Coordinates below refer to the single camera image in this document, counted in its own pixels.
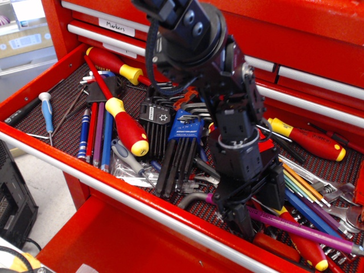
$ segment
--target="white floor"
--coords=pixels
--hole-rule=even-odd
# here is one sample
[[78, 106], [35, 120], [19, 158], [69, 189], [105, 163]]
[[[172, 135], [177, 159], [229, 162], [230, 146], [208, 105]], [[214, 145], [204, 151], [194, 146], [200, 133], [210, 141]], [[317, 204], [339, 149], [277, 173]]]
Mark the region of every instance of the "white floor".
[[[43, 248], [76, 209], [61, 170], [29, 154], [14, 159], [39, 207], [28, 237]], [[33, 256], [39, 252], [32, 243], [26, 243], [22, 250]]]

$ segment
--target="gray screwdriver handle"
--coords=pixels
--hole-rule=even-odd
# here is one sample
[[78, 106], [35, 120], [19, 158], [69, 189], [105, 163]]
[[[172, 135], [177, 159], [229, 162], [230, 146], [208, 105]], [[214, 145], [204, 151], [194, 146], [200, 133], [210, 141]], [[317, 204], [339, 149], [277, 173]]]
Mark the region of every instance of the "gray screwdriver handle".
[[128, 164], [137, 175], [141, 176], [144, 173], [143, 166], [135, 159], [131, 152], [125, 148], [119, 139], [112, 140], [111, 149], [121, 160]]

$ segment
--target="blue pen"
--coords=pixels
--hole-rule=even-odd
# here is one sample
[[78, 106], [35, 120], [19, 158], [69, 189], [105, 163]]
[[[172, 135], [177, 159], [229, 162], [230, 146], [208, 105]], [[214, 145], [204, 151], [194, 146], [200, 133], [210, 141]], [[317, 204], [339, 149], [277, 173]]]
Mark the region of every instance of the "blue pen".
[[104, 146], [102, 148], [101, 169], [109, 172], [110, 154], [111, 154], [111, 137], [113, 134], [114, 118], [106, 111], [104, 128]]

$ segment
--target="red tool chest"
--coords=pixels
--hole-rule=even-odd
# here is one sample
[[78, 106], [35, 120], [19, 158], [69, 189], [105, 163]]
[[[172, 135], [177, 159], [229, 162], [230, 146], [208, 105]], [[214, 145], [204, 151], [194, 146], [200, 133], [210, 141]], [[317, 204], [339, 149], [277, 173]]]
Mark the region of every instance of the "red tool chest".
[[[53, 118], [60, 120], [63, 113], [57, 117], [57, 109], [68, 107], [79, 75], [87, 70], [83, 56], [89, 46], [117, 53], [128, 65], [144, 70], [149, 22], [131, 2], [42, 2], [59, 62], [0, 104], [0, 138], [62, 169], [78, 209], [40, 252], [40, 261], [57, 272], [76, 272], [83, 263], [98, 272], [307, 272], [307, 267], [229, 233], [226, 226], [81, 162], [75, 157], [80, 134], [75, 123], [65, 124], [59, 132], [64, 139], [55, 139], [51, 147], [26, 134], [42, 130], [39, 122], [30, 122], [32, 113], [14, 127], [3, 122], [63, 79], [62, 88], [53, 91], [59, 99]], [[223, 11], [229, 33], [255, 67], [258, 90], [267, 98], [267, 117], [306, 129], [312, 122], [362, 144], [362, 1], [209, 2]], [[135, 94], [127, 96], [137, 100]], [[136, 116], [138, 106], [134, 110], [131, 115]], [[335, 173], [341, 163], [310, 168], [350, 180], [357, 186], [357, 201], [364, 204], [361, 160], [349, 152], [341, 174]], [[363, 243], [361, 236], [357, 240]], [[363, 268], [361, 258], [355, 266], [344, 266], [350, 272]]]

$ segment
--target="red and yellow screwdriver handle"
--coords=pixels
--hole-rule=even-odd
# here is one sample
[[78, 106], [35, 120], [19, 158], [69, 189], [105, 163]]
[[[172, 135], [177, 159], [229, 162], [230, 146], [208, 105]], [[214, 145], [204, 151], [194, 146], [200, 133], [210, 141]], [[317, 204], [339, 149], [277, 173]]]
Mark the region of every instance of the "red and yellow screwdriver handle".
[[269, 118], [268, 122], [272, 125], [274, 132], [291, 138], [311, 154], [320, 158], [341, 161], [346, 154], [345, 149], [339, 143], [325, 134], [294, 128], [277, 118]]
[[140, 68], [128, 66], [116, 54], [101, 48], [90, 47], [87, 49], [86, 55], [90, 57], [97, 69], [120, 74], [132, 84], [139, 84], [138, 78], [143, 75], [143, 71]]
[[135, 156], [148, 153], [147, 134], [142, 125], [125, 112], [123, 101], [110, 98], [105, 107], [115, 119], [118, 136], [124, 146]]
[[[290, 215], [285, 207], [282, 210], [274, 210], [280, 218], [291, 222], [297, 222], [293, 216]], [[328, 261], [326, 255], [319, 243], [313, 242], [296, 234], [288, 233], [292, 243], [295, 245], [296, 250], [300, 253], [310, 265], [319, 271], [324, 271], [328, 268]]]

